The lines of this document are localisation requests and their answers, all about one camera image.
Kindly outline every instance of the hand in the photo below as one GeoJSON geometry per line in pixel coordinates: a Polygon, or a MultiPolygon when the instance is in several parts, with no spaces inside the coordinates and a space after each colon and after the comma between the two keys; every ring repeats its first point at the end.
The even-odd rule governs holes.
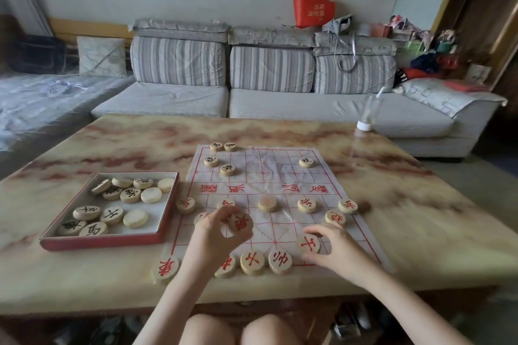
{"type": "Polygon", "coordinates": [[[252,230],[242,230],[231,237],[221,233],[221,221],[239,213],[237,206],[224,206],[201,219],[194,227],[191,241],[185,251],[181,272],[188,272],[193,279],[207,279],[217,271],[230,252],[252,237],[252,230]]]}
{"type": "Polygon", "coordinates": [[[381,269],[347,231],[336,225],[315,224],[302,231],[327,236],[331,241],[331,254],[306,253],[302,256],[306,262],[327,267],[362,288],[366,287],[369,277],[381,269]]]}

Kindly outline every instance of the xiangqi board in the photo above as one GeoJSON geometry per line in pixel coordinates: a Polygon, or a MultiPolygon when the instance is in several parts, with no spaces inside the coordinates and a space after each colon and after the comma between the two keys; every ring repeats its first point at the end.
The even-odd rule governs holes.
{"type": "MultiPolygon", "coordinates": [[[[316,149],[290,147],[238,147],[226,152],[198,145],[194,159],[180,186],[178,199],[191,197],[195,209],[189,214],[176,212],[165,244],[164,253],[183,258],[192,232],[194,221],[200,213],[216,210],[218,203],[233,201],[253,220],[253,237],[237,248],[233,255],[239,259],[243,251],[262,251],[268,258],[272,250],[288,251],[293,257],[293,266],[309,266],[301,258],[297,238],[305,226],[325,223],[327,211],[338,211],[346,219],[345,229],[358,243],[387,269],[392,270],[385,253],[360,214],[343,213],[338,209],[340,200],[348,200],[346,192],[330,171],[316,149]],[[217,158],[220,166],[233,165],[235,172],[224,176],[220,167],[205,163],[207,157],[217,158]],[[301,165],[301,159],[312,161],[311,167],[301,165]],[[259,200],[264,196],[274,197],[275,209],[261,210],[259,200]],[[300,210],[300,204],[313,203],[311,212],[300,210]]],[[[227,225],[222,232],[230,236],[227,225]]],[[[320,253],[331,251],[329,240],[321,240],[320,253]]],[[[329,275],[328,270],[322,273],[329,275]]]]}

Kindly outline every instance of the dark bag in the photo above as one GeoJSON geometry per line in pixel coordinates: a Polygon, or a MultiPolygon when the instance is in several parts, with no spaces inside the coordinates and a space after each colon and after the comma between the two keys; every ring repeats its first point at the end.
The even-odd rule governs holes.
{"type": "Polygon", "coordinates": [[[62,74],[66,45],[55,37],[24,35],[7,47],[6,60],[14,71],[28,74],[62,74]]]}

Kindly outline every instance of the sofa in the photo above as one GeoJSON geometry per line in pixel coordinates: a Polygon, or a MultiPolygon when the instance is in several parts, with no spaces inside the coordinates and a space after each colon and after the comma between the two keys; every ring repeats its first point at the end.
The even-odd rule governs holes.
{"type": "Polygon", "coordinates": [[[235,27],[227,33],[222,24],[138,24],[131,47],[138,82],[97,106],[94,117],[355,123],[366,96],[386,87],[375,124],[380,134],[415,157],[462,159],[506,101],[492,93],[456,92],[430,78],[393,89],[396,47],[389,39],[349,36],[337,46],[329,33],[311,30],[235,27]]]}

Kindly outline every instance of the forearm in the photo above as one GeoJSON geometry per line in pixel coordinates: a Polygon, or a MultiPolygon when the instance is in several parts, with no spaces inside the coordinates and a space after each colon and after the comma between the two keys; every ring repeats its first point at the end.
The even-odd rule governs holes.
{"type": "Polygon", "coordinates": [[[468,345],[462,334],[414,292],[382,269],[366,287],[396,317],[416,345],[468,345]]]}
{"type": "Polygon", "coordinates": [[[208,281],[204,277],[193,278],[196,277],[182,270],[178,272],[134,345],[176,345],[180,342],[185,322],[208,281]]]}

